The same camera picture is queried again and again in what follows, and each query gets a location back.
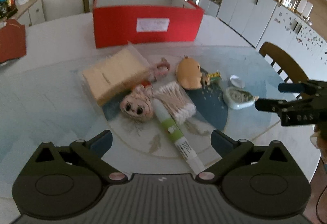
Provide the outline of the blonde doll head plush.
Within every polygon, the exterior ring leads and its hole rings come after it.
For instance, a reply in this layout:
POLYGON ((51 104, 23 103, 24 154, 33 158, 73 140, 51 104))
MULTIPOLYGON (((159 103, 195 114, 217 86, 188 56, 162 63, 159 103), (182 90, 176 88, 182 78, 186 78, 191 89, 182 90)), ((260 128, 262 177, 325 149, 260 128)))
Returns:
POLYGON ((142 82, 124 97, 120 103, 120 110, 134 121, 149 121, 154 115, 152 99, 152 84, 148 81, 142 82))

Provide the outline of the wooden chair right side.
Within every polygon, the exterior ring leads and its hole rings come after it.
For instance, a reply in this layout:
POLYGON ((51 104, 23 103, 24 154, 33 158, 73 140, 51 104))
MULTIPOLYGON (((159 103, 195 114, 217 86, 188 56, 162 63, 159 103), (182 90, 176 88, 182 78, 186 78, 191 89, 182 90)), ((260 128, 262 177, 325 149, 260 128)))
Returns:
POLYGON ((283 79, 284 83, 291 80, 293 84, 298 84, 309 80, 308 76, 298 63, 278 46, 265 42, 259 49, 259 53, 264 58, 266 56, 272 58, 271 66, 274 66, 275 64, 280 66, 280 69, 277 71, 278 75, 283 71, 286 73, 287 77, 283 79))

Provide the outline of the white sideboard cabinet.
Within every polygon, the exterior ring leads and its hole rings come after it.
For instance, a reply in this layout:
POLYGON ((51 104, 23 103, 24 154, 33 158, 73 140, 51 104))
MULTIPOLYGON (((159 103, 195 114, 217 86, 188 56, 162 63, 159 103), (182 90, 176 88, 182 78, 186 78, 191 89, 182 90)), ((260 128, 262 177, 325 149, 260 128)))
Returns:
POLYGON ((45 22, 43 0, 29 0, 17 8, 17 13, 11 19, 17 20, 20 24, 31 27, 45 22))

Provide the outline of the beige packet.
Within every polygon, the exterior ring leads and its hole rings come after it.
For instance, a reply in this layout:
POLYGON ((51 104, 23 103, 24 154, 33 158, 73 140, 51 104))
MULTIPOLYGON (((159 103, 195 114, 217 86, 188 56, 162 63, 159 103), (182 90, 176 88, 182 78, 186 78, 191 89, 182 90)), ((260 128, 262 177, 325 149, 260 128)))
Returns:
POLYGON ((132 46, 83 70, 90 92, 99 106, 150 76, 149 62, 132 46))

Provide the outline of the red paper bag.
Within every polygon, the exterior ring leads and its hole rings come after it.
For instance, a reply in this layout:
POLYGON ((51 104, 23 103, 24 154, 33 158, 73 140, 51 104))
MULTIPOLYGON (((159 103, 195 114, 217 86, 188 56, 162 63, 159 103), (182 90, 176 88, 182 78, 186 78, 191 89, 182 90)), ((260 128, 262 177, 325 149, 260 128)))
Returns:
POLYGON ((14 19, 9 19, 1 28, 1 63, 18 59, 27 54, 26 27, 14 19))

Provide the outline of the green white glue tube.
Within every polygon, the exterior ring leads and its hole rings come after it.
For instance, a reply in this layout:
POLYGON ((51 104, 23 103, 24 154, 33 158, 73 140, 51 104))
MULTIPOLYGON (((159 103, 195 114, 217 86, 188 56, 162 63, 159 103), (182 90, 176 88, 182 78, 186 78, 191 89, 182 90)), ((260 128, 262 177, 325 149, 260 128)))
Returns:
POLYGON ((152 107, 168 138, 175 145, 194 174, 198 175, 204 171, 205 166, 162 102, 155 98, 152 100, 152 107))

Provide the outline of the white small lid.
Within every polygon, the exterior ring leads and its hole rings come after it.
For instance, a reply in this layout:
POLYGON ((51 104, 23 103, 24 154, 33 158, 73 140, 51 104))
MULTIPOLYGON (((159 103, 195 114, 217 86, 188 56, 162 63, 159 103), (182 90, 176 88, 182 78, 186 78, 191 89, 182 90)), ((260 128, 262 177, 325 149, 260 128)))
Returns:
POLYGON ((237 75, 231 75, 230 82, 234 87, 245 88, 245 82, 241 78, 239 78, 237 75))

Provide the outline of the orange plush toy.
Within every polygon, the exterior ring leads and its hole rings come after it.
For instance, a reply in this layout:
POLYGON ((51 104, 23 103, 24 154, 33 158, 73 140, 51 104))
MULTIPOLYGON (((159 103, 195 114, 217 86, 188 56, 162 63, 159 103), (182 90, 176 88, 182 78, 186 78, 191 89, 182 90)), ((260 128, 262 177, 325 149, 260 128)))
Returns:
POLYGON ((198 90, 202 88, 201 67, 194 59, 185 56, 176 66, 176 78, 185 90, 198 90))

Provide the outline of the white wall cabinet unit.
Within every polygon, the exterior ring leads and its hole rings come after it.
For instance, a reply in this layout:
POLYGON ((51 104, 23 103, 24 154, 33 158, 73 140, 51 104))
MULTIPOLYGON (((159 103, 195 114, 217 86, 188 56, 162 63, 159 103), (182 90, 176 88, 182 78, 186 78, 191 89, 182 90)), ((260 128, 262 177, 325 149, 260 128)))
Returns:
POLYGON ((326 64, 326 0, 196 0, 255 48, 270 42, 301 66, 326 64))

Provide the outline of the pink tube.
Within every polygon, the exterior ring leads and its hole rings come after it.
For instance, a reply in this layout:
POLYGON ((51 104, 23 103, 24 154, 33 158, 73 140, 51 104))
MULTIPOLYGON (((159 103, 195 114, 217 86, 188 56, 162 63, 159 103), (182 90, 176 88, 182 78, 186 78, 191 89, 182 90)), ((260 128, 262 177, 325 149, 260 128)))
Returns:
POLYGON ((151 68, 151 74, 149 80, 151 82, 160 81, 160 79, 164 78, 170 71, 170 63, 165 59, 161 58, 160 62, 153 65, 151 68))

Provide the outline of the small green yellow item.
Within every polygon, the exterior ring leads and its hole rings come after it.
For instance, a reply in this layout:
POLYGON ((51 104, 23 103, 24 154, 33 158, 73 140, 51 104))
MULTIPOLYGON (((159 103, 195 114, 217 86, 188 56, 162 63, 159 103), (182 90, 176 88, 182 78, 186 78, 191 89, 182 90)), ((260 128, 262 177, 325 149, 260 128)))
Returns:
POLYGON ((214 73, 209 73, 205 69, 201 69, 201 73, 202 86, 210 86, 211 84, 218 83, 221 79, 221 74, 218 71, 214 73))

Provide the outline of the red cardboard box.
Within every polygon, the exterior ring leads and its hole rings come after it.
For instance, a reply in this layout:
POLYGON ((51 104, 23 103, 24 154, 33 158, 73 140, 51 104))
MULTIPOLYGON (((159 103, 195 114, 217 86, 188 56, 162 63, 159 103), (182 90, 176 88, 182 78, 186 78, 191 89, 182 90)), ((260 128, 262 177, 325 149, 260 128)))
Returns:
POLYGON ((194 41, 203 15, 187 0, 94 0, 95 46, 194 41))

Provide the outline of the bag of cotton swabs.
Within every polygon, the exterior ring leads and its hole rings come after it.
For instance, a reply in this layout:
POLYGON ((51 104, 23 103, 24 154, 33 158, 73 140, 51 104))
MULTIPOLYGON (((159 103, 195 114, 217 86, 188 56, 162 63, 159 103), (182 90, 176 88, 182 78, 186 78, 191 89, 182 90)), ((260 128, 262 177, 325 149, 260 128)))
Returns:
POLYGON ((196 114, 196 106, 176 81, 160 86, 154 91, 154 97, 162 102, 177 124, 183 124, 196 114))

